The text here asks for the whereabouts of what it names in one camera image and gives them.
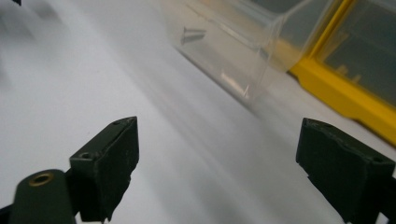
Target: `white surface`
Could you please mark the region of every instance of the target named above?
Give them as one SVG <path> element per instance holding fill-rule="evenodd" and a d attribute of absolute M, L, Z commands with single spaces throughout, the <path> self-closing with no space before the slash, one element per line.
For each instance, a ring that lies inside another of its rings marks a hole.
<path fill-rule="evenodd" d="M 112 223 L 342 223 L 295 162 L 302 118 L 396 151 L 273 76 L 253 115 L 168 44 L 155 1 L 2 1 L 0 206 L 138 116 L 141 159 Z"/>

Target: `white table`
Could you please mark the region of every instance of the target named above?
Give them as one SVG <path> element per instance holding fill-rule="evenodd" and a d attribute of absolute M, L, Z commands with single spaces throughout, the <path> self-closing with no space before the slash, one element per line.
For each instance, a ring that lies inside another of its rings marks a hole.
<path fill-rule="evenodd" d="M 138 116 L 141 158 L 112 223 L 343 223 L 295 162 L 302 118 L 396 150 L 272 75 L 253 114 L 169 45 L 155 0 L 1 1 L 0 207 Z"/>

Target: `yellow frame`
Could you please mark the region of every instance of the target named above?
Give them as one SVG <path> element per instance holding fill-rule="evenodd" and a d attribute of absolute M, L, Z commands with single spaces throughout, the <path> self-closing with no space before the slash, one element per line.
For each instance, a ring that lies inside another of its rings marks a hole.
<path fill-rule="evenodd" d="M 300 84 L 341 115 L 360 121 L 396 146 L 396 108 L 316 60 L 357 0 L 342 1 L 312 50 L 290 71 Z"/>

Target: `transparent plastic bin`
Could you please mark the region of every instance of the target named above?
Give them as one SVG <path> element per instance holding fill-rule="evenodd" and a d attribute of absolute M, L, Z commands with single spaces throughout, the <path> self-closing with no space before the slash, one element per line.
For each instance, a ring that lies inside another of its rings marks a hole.
<path fill-rule="evenodd" d="M 318 60 L 395 108 L 396 1 L 357 1 Z"/>
<path fill-rule="evenodd" d="M 175 47 L 238 99 L 251 102 L 267 65 L 287 71 L 330 0 L 162 0 Z"/>

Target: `yellow plastic organizer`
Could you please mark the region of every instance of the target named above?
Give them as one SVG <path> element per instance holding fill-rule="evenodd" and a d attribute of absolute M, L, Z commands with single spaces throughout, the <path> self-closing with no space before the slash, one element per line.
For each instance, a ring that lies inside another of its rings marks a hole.
<path fill-rule="evenodd" d="M 396 146 L 396 1 L 339 1 L 290 71 L 321 101 Z"/>

